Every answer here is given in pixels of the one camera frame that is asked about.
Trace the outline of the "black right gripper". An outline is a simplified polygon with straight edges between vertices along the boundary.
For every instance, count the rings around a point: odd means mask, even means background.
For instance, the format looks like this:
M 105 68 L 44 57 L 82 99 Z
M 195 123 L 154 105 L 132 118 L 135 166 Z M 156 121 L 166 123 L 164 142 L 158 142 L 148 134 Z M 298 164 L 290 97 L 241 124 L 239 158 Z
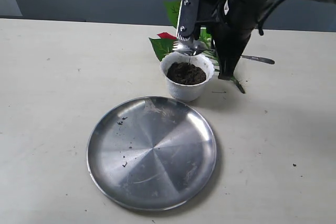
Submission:
M 218 79 L 229 80 L 264 11 L 265 0 L 181 0 L 176 37 L 199 40 L 206 27 L 217 50 Z

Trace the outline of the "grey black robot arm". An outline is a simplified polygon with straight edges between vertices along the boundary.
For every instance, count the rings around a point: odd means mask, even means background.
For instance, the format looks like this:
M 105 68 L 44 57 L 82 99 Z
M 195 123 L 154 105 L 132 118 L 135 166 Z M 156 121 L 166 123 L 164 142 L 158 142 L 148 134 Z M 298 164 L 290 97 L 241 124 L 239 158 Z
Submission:
M 219 79 L 228 80 L 247 46 L 252 31 L 264 34 L 269 15 L 285 0 L 181 0 L 177 40 L 192 47 L 201 28 L 212 38 L 212 49 L 219 63 Z M 311 0 L 335 3 L 335 0 Z

